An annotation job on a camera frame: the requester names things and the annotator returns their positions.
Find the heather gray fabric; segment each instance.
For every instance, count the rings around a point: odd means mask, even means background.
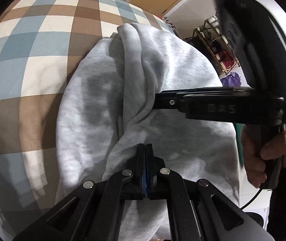
[[[64,193],[125,168],[139,143],[183,178],[210,180],[239,204],[238,157],[232,124],[188,120],[177,110],[152,110],[155,93],[221,86],[210,62],[166,31],[118,27],[81,61],[59,109],[57,151]],[[121,241],[170,239],[164,200],[126,202]]]

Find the metal pin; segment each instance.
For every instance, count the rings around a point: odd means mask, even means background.
[[[199,180],[199,185],[201,186],[201,187],[207,187],[208,185],[209,185],[209,181],[208,180],[206,180],[206,179],[200,179]]]
[[[133,171],[131,171],[130,169],[124,169],[122,171],[123,176],[130,176],[132,175]]]
[[[85,182],[83,183],[83,188],[86,188],[86,189],[92,188],[93,186],[94,186],[94,182],[93,182],[93,181],[90,181],[90,180],[85,181]]]
[[[161,168],[160,173],[163,175],[168,175],[171,171],[168,168]]]

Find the purple plastic bag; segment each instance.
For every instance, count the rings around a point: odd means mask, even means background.
[[[230,72],[230,74],[221,79],[223,87],[241,87],[241,77],[238,73]]]

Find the plaid bedsheet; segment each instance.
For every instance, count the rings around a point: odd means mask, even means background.
[[[0,17],[0,236],[12,240],[59,199],[56,119],[81,59],[130,22],[171,31],[120,0],[15,0]]]

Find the person's hand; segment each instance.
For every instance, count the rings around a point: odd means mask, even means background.
[[[286,130],[276,135],[261,149],[261,157],[255,155],[255,144],[249,136],[245,126],[241,133],[244,167],[248,181],[256,188],[266,181],[265,160],[277,159],[283,156],[283,167],[286,168]]]

